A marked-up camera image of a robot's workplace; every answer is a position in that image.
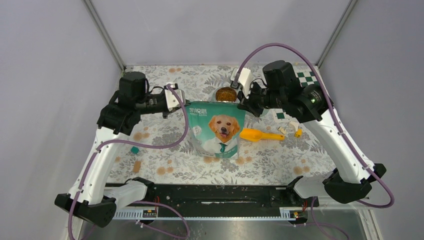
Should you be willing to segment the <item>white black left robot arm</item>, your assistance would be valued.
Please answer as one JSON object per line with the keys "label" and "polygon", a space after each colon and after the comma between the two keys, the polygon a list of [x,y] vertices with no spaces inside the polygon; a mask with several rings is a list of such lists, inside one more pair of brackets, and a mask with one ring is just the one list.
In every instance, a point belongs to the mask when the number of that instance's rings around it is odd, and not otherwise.
{"label": "white black left robot arm", "polygon": [[184,110],[185,93],[175,82],[161,87],[153,94],[144,73],[126,72],[118,89],[100,111],[94,143],[83,170],[67,193],[56,196],[55,205],[95,226],[107,226],[117,210],[139,201],[148,206],[155,200],[154,184],[136,178],[117,188],[107,190],[106,184],[115,159],[123,145],[130,143],[134,127],[142,115],[169,114]]}

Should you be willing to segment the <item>teal pet food bag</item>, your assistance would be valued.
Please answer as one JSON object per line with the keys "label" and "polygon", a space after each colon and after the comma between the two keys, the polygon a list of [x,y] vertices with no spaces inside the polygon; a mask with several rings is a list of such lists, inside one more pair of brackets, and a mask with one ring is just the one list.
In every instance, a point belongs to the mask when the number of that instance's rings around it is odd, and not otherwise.
{"label": "teal pet food bag", "polygon": [[192,101],[185,108],[189,141],[195,154],[219,159],[239,156],[245,111],[236,103],[225,101]]}

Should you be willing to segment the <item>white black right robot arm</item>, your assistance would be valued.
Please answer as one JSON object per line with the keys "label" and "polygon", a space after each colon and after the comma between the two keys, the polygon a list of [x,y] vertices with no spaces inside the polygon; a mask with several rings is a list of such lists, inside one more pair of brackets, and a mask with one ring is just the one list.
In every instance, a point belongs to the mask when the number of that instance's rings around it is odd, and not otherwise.
{"label": "white black right robot arm", "polygon": [[386,173],[385,166],[362,153],[318,84],[302,84],[293,66],[283,60],[267,64],[262,72],[264,86],[255,82],[248,68],[236,71],[232,85],[239,87],[238,108],[255,117],[265,109],[283,110],[317,138],[335,164],[328,173],[294,179],[287,186],[287,201],[299,206],[312,197],[330,197],[341,204],[364,199],[372,183]]}

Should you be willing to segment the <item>yellow plastic scoop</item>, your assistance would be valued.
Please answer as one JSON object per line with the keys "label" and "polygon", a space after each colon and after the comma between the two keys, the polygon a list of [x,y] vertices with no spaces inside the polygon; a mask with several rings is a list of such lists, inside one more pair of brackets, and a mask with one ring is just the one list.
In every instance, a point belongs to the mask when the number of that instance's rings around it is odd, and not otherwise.
{"label": "yellow plastic scoop", "polygon": [[251,128],[244,128],[239,136],[247,141],[250,142],[258,142],[260,140],[276,140],[276,141],[283,141],[285,139],[285,136],[282,134],[276,134],[276,133],[265,133],[258,129],[251,129]]}

